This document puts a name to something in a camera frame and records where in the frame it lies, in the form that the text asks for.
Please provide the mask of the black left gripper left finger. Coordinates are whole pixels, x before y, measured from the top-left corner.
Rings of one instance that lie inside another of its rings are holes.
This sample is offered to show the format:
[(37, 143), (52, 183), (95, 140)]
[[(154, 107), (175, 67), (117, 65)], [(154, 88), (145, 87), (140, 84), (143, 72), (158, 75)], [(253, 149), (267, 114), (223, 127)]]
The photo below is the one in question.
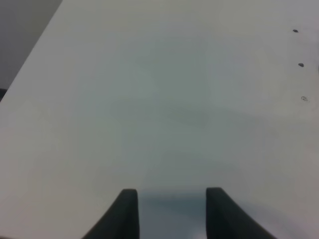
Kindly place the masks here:
[(138, 239), (139, 237), (138, 193), (135, 189), (124, 189), (83, 239)]

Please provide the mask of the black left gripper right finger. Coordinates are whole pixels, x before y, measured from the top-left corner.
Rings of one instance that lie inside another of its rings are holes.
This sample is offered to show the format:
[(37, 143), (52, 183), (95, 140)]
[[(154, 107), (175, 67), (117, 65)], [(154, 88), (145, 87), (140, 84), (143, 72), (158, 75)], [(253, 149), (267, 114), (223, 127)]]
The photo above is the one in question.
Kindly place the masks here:
[(206, 189), (206, 236), (208, 239), (274, 238), (218, 187)]

